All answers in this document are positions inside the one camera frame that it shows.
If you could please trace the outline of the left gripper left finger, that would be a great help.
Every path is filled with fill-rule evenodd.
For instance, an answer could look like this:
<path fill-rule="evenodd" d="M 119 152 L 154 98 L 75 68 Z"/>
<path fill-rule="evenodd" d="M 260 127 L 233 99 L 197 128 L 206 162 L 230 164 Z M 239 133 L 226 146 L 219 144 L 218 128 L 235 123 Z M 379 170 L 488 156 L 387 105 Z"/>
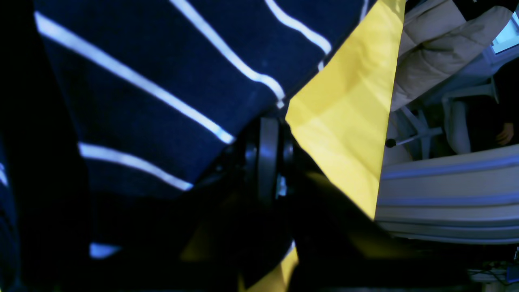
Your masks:
<path fill-rule="evenodd" d="M 180 201 L 178 289 L 238 292 L 280 264 L 280 119 L 245 128 Z"/>

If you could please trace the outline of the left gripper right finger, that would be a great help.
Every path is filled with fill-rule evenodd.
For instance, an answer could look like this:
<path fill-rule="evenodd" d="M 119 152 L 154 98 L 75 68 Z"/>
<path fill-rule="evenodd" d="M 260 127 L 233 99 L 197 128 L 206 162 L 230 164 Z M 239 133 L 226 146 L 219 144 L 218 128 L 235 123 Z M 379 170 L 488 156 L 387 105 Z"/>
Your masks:
<path fill-rule="evenodd" d="M 280 124 L 284 195 L 279 211 L 299 263 L 290 292 L 469 292 L 456 264 L 426 257 L 396 241 L 339 190 Z"/>

